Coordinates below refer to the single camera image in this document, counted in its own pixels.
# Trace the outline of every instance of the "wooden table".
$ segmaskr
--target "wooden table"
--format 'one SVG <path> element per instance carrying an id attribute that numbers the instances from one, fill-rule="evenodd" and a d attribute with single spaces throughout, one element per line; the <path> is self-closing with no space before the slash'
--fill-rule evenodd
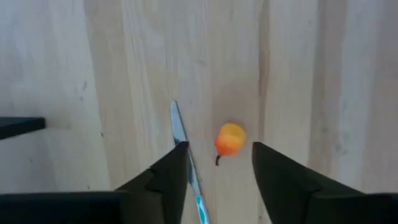
<path id="1" fill-rule="evenodd" d="M 268 223 L 253 141 L 356 189 L 396 192 L 397 9 L 395 0 L 0 0 L 0 116 L 49 126 L 0 142 L 9 180 L 0 192 L 116 188 L 172 148 L 172 99 L 212 223 Z M 216 167 L 226 121 L 243 124 L 248 141 Z M 183 223 L 198 223 L 189 188 L 186 200 Z"/>

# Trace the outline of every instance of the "metal blade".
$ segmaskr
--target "metal blade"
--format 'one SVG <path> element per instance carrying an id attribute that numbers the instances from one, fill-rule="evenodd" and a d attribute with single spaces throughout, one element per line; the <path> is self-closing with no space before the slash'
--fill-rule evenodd
<path id="1" fill-rule="evenodd" d="M 186 141 L 187 136 L 185 135 L 180 112 L 178 110 L 178 105 L 175 100 L 173 100 L 171 102 L 170 115 L 171 115 L 171 121 L 172 121 L 172 132 L 173 132 L 174 143 L 177 145 L 181 141 Z M 188 156 L 189 156 L 189 161 L 190 161 L 188 181 L 191 184 L 193 190 L 195 191 L 195 194 L 201 195 L 199 183 L 198 183 L 198 179 L 197 179 L 197 173 L 195 170 L 195 165 L 193 163 L 193 159 L 192 159 L 190 150 L 188 150 Z"/>

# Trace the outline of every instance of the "wooden surface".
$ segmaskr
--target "wooden surface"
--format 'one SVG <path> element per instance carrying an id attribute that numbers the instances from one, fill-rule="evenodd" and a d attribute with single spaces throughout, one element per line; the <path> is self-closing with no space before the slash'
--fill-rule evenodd
<path id="1" fill-rule="evenodd" d="M 398 191 L 395 0 L 0 0 L 0 192 L 114 189 L 173 146 L 176 99 L 212 223 L 269 223 L 251 142 Z M 213 165 L 226 121 L 245 148 Z M 187 190 L 183 223 L 199 223 Z"/>

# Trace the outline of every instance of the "fruit stem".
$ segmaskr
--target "fruit stem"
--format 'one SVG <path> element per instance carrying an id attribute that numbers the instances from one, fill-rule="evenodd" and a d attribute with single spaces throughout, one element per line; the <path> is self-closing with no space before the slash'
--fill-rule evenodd
<path id="1" fill-rule="evenodd" d="M 216 157 L 216 166 L 218 166 L 218 161 L 219 161 L 220 158 L 221 158 L 221 156 L 217 155 L 217 157 Z"/>

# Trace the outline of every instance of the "knife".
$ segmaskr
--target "knife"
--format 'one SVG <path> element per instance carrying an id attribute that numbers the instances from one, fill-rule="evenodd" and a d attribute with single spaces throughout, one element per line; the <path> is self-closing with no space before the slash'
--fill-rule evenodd
<path id="1" fill-rule="evenodd" d="M 170 115 L 172 122 L 172 132 L 174 137 L 175 145 L 178 145 L 181 141 L 186 141 L 187 136 L 185 135 L 184 127 L 182 124 L 180 112 L 178 110 L 178 105 L 175 100 L 173 100 L 170 104 Z M 206 211 L 206 206 L 203 201 L 203 197 L 200 193 L 199 183 L 197 179 L 197 173 L 195 170 L 195 165 L 192 159 L 192 153 L 188 150 L 188 158 L 189 158 L 189 173 L 188 173 L 188 181 L 195 192 L 195 201 L 197 204 L 199 219 L 201 224 L 210 224 L 208 214 Z"/>

